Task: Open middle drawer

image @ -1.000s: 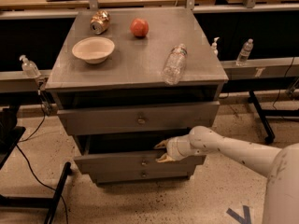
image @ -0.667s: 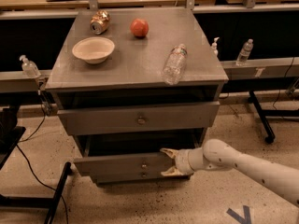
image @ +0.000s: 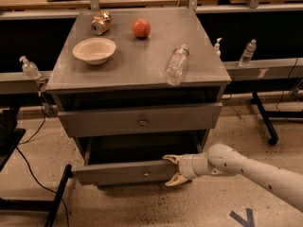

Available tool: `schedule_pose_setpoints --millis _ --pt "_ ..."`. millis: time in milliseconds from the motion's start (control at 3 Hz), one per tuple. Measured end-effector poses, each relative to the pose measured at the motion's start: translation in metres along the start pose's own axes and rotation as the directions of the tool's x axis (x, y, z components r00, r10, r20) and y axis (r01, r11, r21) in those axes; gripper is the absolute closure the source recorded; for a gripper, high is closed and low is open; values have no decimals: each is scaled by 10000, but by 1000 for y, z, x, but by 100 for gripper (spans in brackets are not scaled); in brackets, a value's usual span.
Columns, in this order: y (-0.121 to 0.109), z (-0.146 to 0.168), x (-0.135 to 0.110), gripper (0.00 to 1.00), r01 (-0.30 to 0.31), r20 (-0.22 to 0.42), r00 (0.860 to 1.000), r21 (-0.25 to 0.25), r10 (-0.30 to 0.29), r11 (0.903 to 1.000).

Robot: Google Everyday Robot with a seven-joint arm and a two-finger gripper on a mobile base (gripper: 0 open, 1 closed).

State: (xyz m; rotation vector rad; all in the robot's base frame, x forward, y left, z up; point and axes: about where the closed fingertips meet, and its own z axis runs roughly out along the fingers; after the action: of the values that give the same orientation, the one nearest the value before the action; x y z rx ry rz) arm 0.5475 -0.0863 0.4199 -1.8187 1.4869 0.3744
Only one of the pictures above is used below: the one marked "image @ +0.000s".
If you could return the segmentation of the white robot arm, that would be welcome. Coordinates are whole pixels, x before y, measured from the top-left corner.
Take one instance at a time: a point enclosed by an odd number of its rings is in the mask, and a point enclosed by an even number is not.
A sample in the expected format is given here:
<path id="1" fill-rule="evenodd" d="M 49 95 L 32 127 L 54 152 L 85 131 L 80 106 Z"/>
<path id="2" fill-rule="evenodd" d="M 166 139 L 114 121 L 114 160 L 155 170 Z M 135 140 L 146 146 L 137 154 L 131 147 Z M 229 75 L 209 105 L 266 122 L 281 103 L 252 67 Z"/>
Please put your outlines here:
<path id="1" fill-rule="evenodd" d="M 165 155 L 177 166 L 177 172 L 166 182 L 175 186 L 209 176 L 240 174 L 273 195 L 303 211 L 303 175 L 249 159 L 224 144 L 215 144 L 198 154 Z"/>

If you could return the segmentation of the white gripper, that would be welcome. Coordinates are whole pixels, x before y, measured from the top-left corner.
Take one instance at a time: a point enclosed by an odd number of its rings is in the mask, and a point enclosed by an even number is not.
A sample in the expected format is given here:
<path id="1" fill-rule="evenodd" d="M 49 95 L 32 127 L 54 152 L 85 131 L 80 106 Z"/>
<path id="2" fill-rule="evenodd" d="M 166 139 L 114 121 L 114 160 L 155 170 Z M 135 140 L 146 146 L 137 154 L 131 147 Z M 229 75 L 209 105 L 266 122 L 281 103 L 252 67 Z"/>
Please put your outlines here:
<path id="1" fill-rule="evenodd" d="M 162 157 L 175 165 L 179 164 L 179 172 L 175 173 L 172 178 L 165 183 L 165 186 L 171 187 L 187 182 L 187 179 L 193 180 L 203 175 L 208 175 L 211 167 L 208 162 L 207 154 L 185 154 L 175 155 L 169 154 Z"/>

